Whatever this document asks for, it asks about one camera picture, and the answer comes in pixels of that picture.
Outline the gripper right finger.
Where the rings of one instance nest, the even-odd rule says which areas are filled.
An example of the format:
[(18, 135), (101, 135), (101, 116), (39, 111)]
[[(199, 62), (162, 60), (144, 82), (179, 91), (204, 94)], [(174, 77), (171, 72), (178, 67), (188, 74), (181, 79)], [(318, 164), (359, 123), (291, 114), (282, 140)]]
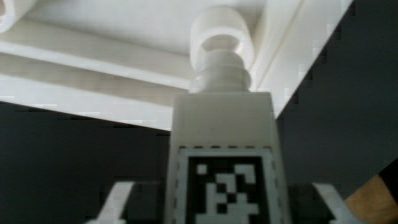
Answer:
[(322, 200), (325, 202), (329, 211), (334, 215), (329, 224), (368, 224), (354, 215), (352, 210), (345, 204), (339, 192), (332, 184), (314, 183), (313, 184)]

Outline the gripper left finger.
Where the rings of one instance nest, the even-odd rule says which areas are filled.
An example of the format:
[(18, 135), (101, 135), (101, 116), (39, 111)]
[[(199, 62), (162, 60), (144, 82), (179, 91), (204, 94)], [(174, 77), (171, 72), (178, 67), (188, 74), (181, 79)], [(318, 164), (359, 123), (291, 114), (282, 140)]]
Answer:
[(121, 216), (133, 186), (131, 181), (114, 184), (98, 217), (85, 224), (126, 224)]

